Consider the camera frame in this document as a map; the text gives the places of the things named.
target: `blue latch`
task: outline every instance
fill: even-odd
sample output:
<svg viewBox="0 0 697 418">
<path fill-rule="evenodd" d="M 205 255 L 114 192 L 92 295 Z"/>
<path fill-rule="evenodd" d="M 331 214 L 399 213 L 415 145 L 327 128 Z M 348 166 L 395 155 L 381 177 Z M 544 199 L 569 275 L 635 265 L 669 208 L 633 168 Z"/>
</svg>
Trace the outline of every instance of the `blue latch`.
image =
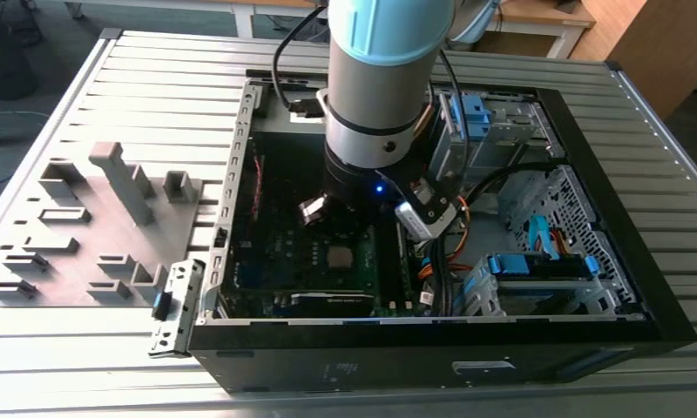
<svg viewBox="0 0 697 418">
<path fill-rule="evenodd" d="M 529 274 L 529 266 L 523 254 L 499 254 L 496 257 L 501 262 L 501 273 Z"/>
<path fill-rule="evenodd" d="M 499 257 L 488 257 L 488 266 L 491 267 L 492 274 L 499 274 L 501 272 L 501 264 L 499 264 Z"/>
<path fill-rule="evenodd" d="M 483 141 L 491 131 L 491 112 L 485 109 L 484 100 L 475 94 L 467 94 L 463 96 L 463 104 L 465 105 L 467 132 L 469 134 L 469 140 Z M 455 112 L 455 119 L 459 122 L 463 118 L 457 97 L 452 98 L 452 111 Z"/>
<path fill-rule="evenodd" d="M 600 273 L 600 262 L 592 255 L 585 256 L 585 266 L 589 267 L 589 273 L 596 276 Z"/>
</svg>

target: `black cable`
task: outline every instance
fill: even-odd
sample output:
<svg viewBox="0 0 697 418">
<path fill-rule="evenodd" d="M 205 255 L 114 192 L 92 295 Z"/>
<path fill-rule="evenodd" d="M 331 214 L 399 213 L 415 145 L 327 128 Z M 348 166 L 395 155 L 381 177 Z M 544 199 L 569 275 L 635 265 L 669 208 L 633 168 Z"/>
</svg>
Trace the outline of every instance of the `black cable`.
<svg viewBox="0 0 697 418">
<path fill-rule="evenodd" d="M 281 84 L 279 83 L 279 58 L 281 57 L 281 53 L 284 52 L 287 45 L 289 45 L 289 43 L 295 40 L 297 34 L 300 33 L 300 30 L 303 30 L 304 26 L 307 26 L 307 24 L 317 17 L 317 15 L 323 13 L 324 10 L 325 7 L 321 6 L 316 8 L 309 15 L 307 15 L 303 21 L 295 26 L 292 31 L 288 33 L 287 37 L 284 38 L 284 41 L 281 41 L 281 44 L 279 45 L 279 48 L 276 48 L 275 60 L 271 69 L 271 77 L 273 78 L 275 90 L 276 95 L 279 96 L 279 100 L 281 101 L 281 104 L 289 111 L 292 111 L 292 106 L 289 100 L 287 100 Z"/>
<path fill-rule="evenodd" d="M 455 74 L 455 69 L 452 68 L 452 64 L 449 63 L 449 60 L 447 58 L 447 52 L 444 50 L 439 50 L 439 56 L 441 57 L 441 62 L 444 63 L 444 66 L 447 68 L 447 73 L 449 74 L 449 78 L 452 79 L 452 88 L 455 89 L 455 95 L 457 96 L 457 102 L 460 105 L 460 137 L 463 139 L 463 143 L 465 144 L 465 151 L 463 154 L 463 168 L 460 170 L 460 184 L 459 184 L 459 190 L 463 191 L 463 187 L 465 187 L 465 177 L 467 177 L 467 165 L 469 164 L 469 150 L 471 150 L 471 144 L 469 144 L 469 134 L 467 131 L 467 115 L 465 115 L 465 104 L 463 103 L 463 91 L 460 90 L 460 84 L 457 82 L 457 75 Z"/>
<path fill-rule="evenodd" d="M 499 23 L 496 24 L 496 31 L 499 33 L 503 32 L 503 8 L 501 8 L 500 3 L 499 3 Z"/>
</svg>

